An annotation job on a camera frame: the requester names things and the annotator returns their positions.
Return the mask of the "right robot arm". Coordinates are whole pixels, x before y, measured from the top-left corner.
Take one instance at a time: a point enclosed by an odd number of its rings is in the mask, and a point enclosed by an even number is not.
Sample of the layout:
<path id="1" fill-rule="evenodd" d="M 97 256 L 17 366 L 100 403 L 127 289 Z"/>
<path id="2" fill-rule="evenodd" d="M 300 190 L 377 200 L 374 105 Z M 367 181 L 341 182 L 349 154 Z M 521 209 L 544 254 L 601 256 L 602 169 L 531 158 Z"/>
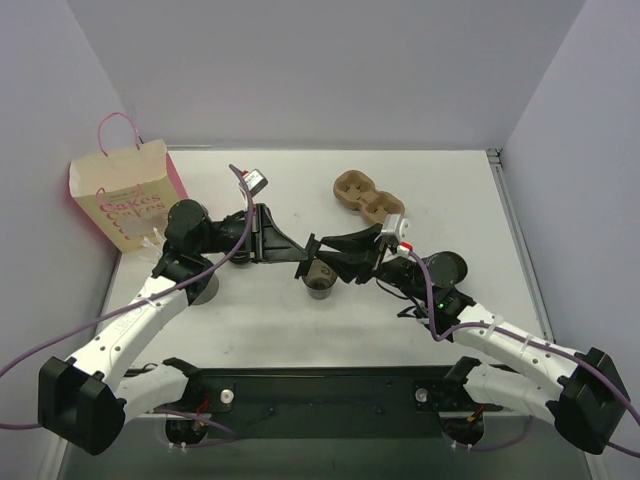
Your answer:
<path id="1" fill-rule="evenodd" d="M 625 414 L 639 416 L 609 355 L 561 347 L 490 312 L 457 289 L 465 270 L 449 252 L 422 258 L 401 235 L 377 226 L 310 237 L 296 274 L 307 274 L 314 260 L 346 283 L 376 279 L 423 301 L 419 320 L 434 341 L 498 361 L 493 367 L 465 358 L 455 365 L 443 384 L 444 398 L 454 407 L 474 402 L 517 411 L 551 424 L 574 447 L 594 455 L 609 447 Z"/>

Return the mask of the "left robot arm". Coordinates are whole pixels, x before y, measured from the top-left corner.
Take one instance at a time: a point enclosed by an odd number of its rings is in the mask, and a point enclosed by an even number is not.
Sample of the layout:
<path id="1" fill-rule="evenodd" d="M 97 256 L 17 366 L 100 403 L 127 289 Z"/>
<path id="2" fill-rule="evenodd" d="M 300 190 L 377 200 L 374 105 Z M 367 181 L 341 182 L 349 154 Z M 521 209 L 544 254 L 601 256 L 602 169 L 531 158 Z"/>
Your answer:
<path id="1" fill-rule="evenodd" d="M 174 317 L 217 292 L 211 253 L 255 263 L 304 262 L 306 250 L 275 224 L 258 203 L 221 221 L 204 206 L 182 200 L 169 211 L 160 260 L 127 311 L 67 359 L 52 357 L 38 375 L 38 423 L 91 455 L 99 455 L 124 425 L 172 403 L 190 411 L 201 403 L 197 370 L 168 361 L 135 378 L 127 370 Z"/>

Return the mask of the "dark transparent coffee cup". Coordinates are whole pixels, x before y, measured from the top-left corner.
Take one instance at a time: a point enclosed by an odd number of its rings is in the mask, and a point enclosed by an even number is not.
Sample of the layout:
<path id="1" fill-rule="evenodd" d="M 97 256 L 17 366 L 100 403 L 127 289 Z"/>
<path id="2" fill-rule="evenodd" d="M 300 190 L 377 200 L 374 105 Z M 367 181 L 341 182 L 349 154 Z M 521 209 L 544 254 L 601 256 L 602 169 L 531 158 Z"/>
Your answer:
<path id="1" fill-rule="evenodd" d="M 311 298 L 323 300 L 331 294 L 337 275 L 325 262 L 314 259 L 302 281 Z"/>

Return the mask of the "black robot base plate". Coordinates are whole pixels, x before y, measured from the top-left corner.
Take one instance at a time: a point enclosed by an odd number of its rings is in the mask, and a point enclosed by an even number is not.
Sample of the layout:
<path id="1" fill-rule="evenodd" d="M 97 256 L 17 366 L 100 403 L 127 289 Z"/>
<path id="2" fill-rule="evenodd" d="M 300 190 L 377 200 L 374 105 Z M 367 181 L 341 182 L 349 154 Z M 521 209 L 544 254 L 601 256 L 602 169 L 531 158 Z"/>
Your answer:
<path id="1" fill-rule="evenodd" d="M 166 424 L 177 441 L 201 439 L 423 439 L 448 415 L 483 413 L 447 366 L 203 369 L 173 413 L 223 427 Z"/>

